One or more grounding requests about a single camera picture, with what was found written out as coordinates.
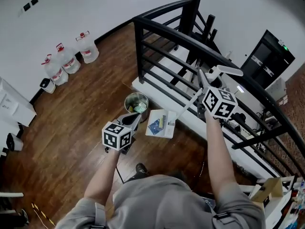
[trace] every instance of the staircase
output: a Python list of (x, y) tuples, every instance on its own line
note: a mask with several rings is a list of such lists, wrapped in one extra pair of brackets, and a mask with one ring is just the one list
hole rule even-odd
[[(223, 57), (214, 43), (217, 30), (211, 32), (214, 16), (210, 15), (205, 22), (198, 12), (200, 0), (181, 0), (148, 11), (133, 18), (135, 28), (135, 40), (137, 50), (138, 78), (132, 83), (138, 91), (147, 95), (153, 102), (164, 109), (179, 111), (191, 99), (194, 92), (199, 90), (195, 79), (197, 70), (195, 62), (200, 59), (200, 67), (208, 70), (216, 65), (224, 65), (232, 68), (238, 67)], [(182, 8), (182, 14), (163, 23), (153, 21), (165, 13)], [(195, 22), (196, 17), (201, 20), (204, 29)], [(171, 23), (180, 20), (178, 27), (168, 27)], [(201, 33), (194, 33), (196, 27)], [(148, 38), (157, 34), (175, 45), (170, 52), (149, 42)], [(162, 56), (156, 61), (145, 55), (147, 50), (153, 50)], [(269, 140), (273, 140), (285, 154), (291, 159), (298, 175), (305, 177), (304, 170), (300, 167), (295, 157), (290, 153), (285, 144), (279, 138), (287, 133), (295, 145), (305, 157), (305, 142), (290, 120), (278, 107), (275, 100), (252, 78), (244, 76), (222, 75), (223, 80), (231, 89), (242, 86), (245, 94), (236, 93), (239, 108), (237, 113), (244, 113), (246, 122), (243, 122), (237, 114), (232, 115), (245, 132), (237, 132), (228, 123), (223, 126), (223, 134), (232, 159), (257, 178), (285, 176), (283, 169), (268, 158), (259, 146), (268, 150), (276, 160), (284, 167), (285, 173), (294, 175), (291, 165), (287, 164), (269, 146)], [(256, 113), (269, 111), (280, 123), (280, 126), (271, 129)], [(206, 126), (204, 120), (197, 118), (197, 107), (192, 105), (179, 119), (190, 129), (206, 139)]]

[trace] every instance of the cable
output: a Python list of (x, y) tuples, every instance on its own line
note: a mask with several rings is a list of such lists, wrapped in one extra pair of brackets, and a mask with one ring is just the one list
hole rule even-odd
[(38, 216), (39, 220), (42, 222), (42, 219), (39, 217), (39, 215), (37, 214), (36, 210), (34, 210), (34, 212), (35, 212), (36, 215)]
[(116, 166), (115, 168), (116, 168), (116, 171), (117, 171), (117, 172), (118, 172), (118, 174), (119, 174), (119, 177), (120, 177), (120, 179), (121, 179), (122, 183), (124, 184), (124, 181), (123, 181), (123, 179), (122, 179), (122, 177), (121, 177), (121, 174), (119, 173), (118, 167)]
[(194, 183), (194, 186), (192, 188), (192, 191), (195, 189), (195, 187), (197, 186), (198, 182), (199, 182), (199, 179), (202, 175), (202, 172), (203, 172), (203, 167), (204, 167), (204, 160), (205, 160), (205, 152), (203, 153), (203, 158), (202, 158), (202, 165), (201, 165), (201, 170), (200, 170), (200, 173), (199, 173), (199, 176), (197, 177), (197, 179), (195, 180), (195, 183)]

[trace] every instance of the doorway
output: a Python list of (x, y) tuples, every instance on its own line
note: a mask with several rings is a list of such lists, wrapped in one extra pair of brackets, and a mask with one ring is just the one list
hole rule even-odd
[(241, 69), (265, 89), (294, 59), (284, 43), (266, 30)]

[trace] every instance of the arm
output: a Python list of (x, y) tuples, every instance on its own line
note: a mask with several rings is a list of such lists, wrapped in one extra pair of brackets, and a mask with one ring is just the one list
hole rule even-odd
[(224, 142), (219, 120), (215, 120), (205, 111), (208, 139), (208, 167), (211, 186), (216, 200), (220, 190), (230, 183), (236, 183), (231, 156)]
[(89, 182), (84, 198), (56, 225), (56, 229), (91, 228), (106, 224), (105, 204), (109, 197), (120, 152), (110, 149), (108, 155)]
[(264, 229), (263, 211), (250, 201), (235, 180), (232, 160), (224, 142), (219, 120), (215, 120), (207, 111), (205, 120), (209, 175), (217, 202), (217, 213), (226, 213), (231, 219), (231, 223), (214, 219), (213, 224), (215, 227), (217, 225), (217, 228)]
[(101, 167), (96, 171), (89, 182), (84, 198), (92, 198), (96, 202), (105, 205), (110, 194), (113, 176), (118, 164), (120, 152), (110, 149), (108, 155), (102, 162)]

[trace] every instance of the shoe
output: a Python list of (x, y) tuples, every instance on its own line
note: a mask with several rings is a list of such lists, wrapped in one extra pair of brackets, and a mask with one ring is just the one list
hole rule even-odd
[(21, 215), (24, 216), (25, 219), (27, 220), (27, 221), (25, 222), (25, 224), (26, 224), (26, 225), (29, 225), (29, 223), (30, 223), (30, 222), (29, 222), (29, 217), (28, 217), (27, 212), (25, 212), (24, 209), (21, 209)]
[(142, 173), (148, 173), (148, 170), (146, 169), (145, 165), (143, 165), (142, 163), (138, 163), (136, 166), (135, 166), (135, 170), (136, 172), (142, 172)]

